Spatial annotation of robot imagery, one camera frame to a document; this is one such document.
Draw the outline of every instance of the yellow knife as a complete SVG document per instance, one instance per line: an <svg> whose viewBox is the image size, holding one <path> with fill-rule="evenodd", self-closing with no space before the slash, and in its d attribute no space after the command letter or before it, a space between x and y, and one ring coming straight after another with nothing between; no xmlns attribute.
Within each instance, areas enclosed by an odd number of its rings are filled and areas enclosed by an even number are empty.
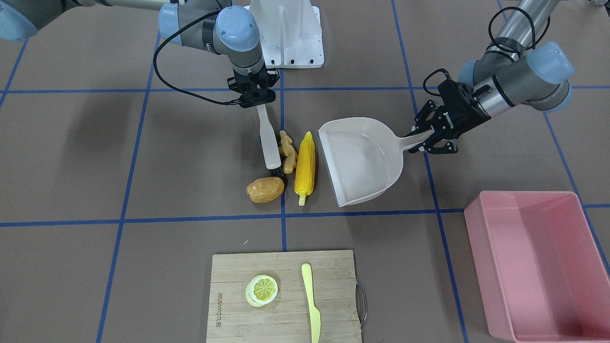
<svg viewBox="0 0 610 343"><path fill-rule="evenodd" d="M307 304L309 305L311 343L318 343L320 340L321 318L320 312L315 308L314 304L314 277L311 273L311 265L309 263L304 263L301 266L301 274L303 274L303 283L305 284L305 292L307 293Z"/></svg>

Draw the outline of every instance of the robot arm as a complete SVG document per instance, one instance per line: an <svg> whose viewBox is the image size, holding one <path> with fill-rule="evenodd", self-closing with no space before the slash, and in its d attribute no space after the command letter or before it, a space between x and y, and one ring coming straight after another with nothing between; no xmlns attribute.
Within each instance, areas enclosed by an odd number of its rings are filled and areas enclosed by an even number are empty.
<svg viewBox="0 0 610 343"><path fill-rule="evenodd" d="M522 0L497 38L489 34L491 44L478 61L466 63L459 82L444 69L433 72L424 81L424 88L439 96L443 105L429 100L415 117L409 135L433 130L425 141L409 150L431 154L457 153L455 140L463 133L516 105L525 104L538 110L563 108L571 99L567 80L574 69L555 42L536 48L538 33L559 0ZM495 19L504 10L498 12ZM438 86L438 94L426 88L426 81L442 72L447 78ZM435 146L447 140L442 146Z"/></svg>
<svg viewBox="0 0 610 343"><path fill-rule="evenodd" d="M253 107L273 102L275 92L270 89L279 79L277 69L267 70L260 45L260 33L254 17L231 0L0 0L0 38L23 41L69 9L79 6L135 7L160 10L159 30L172 43L201 49L213 54L224 54L232 63L234 77L229 78L229 89L240 93L239 99L217 104L239 104ZM168 42L163 42L155 53ZM157 75L167 86L182 91Z"/></svg>

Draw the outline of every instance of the ginger root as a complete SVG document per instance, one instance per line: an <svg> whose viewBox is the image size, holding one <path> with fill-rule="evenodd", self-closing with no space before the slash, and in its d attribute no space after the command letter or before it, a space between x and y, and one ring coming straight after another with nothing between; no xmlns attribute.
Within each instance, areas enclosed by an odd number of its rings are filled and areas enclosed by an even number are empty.
<svg viewBox="0 0 610 343"><path fill-rule="evenodd" d="M253 203L268 203L277 199L284 192L284 182L277 177L260 178L246 187L246 193Z"/></svg>
<svg viewBox="0 0 610 343"><path fill-rule="evenodd" d="M292 174L296 168L298 155L295 147L292 146L292 139L288 137L284 130L279 132L279 144L279 154L286 157L283 165L284 174Z"/></svg>

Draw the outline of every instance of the pink bin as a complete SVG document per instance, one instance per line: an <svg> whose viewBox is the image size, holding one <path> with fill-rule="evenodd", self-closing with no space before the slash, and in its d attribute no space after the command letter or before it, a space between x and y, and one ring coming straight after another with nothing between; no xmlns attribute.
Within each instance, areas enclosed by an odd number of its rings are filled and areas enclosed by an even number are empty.
<svg viewBox="0 0 610 343"><path fill-rule="evenodd" d="M610 342L610 281L572 192L481 192L465 210L489 333Z"/></svg>

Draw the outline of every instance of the blue joint cap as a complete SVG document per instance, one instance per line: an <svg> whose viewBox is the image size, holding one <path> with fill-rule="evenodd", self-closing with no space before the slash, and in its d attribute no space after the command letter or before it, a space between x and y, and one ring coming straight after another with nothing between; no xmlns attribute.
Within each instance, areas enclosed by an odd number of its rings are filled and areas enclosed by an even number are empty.
<svg viewBox="0 0 610 343"><path fill-rule="evenodd" d="M4 1L0 1L0 39L23 42L37 33L38 29L30 19Z"/></svg>
<svg viewBox="0 0 610 343"><path fill-rule="evenodd" d="M220 11L214 29L220 41L233 51L250 51L260 42L254 16L241 6L225 7Z"/></svg>
<svg viewBox="0 0 610 343"><path fill-rule="evenodd" d="M532 50L525 59L534 74L549 84L558 85L574 75L574 67L555 42Z"/></svg>
<svg viewBox="0 0 610 343"><path fill-rule="evenodd" d="M178 4L163 5L161 11L159 11L159 33L161 34L161 37L167 39L169 36L178 32L179 29ZM170 42L182 45L182 38L178 35Z"/></svg>
<svg viewBox="0 0 610 343"><path fill-rule="evenodd" d="M565 96L565 99L563 101L561 101L561 103L555 107L553 107L550 110L547 110L546 112L557 112L560 110L563 110L566 106L568 106L568 104L570 103L570 100L572 100L572 95L573 95L573 88L572 88L572 84L570 83L570 81L568 81L568 86L570 87L568 89L568 94Z"/></svg>
<svg viewBox="0 0 610 343"><path fill-rule="evenodd" d="M462 70L459 71L459 76L457 80L463 84L467 84L471 87L475 86L475 64L476 61L468 61L462 67Z"/></svg>

